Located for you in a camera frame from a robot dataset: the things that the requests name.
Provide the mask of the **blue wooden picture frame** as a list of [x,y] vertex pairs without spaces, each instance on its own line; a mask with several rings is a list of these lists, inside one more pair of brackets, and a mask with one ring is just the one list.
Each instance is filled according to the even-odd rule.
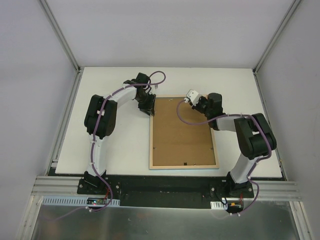
[[150,117],[151,170],[219,169],[215,134],[205,117],[183,102],[183,96],[158,96]]

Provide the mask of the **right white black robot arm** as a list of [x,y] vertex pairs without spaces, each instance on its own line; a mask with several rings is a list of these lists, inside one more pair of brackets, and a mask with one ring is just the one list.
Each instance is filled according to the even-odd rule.
[[257,164],[269,158],[277,147],[276,138],[265,116],[262,113],[226,114],[223,112],[223,99],[219,93],[203,96],[191,89],[186,98],[193,110],[205,116],[210,128],[236,133],[240,156],[233,169],[228,172],[220,195],[240,197],[252,186],[249,180]]

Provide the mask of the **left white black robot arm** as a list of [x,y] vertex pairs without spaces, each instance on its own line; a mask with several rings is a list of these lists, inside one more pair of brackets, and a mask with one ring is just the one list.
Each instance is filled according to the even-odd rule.
[[107,141],[116,126],[117,110],[135,100],[141,112],[154,116],[156,95],[151,93],[152,85],[151,77],[140,72],[136,78],[126,80],[120,89],[109,95],[95,94],[91,97],[84,118],[90,141],[89,162],[78,183],[78,194],[102,195],[107,192]]

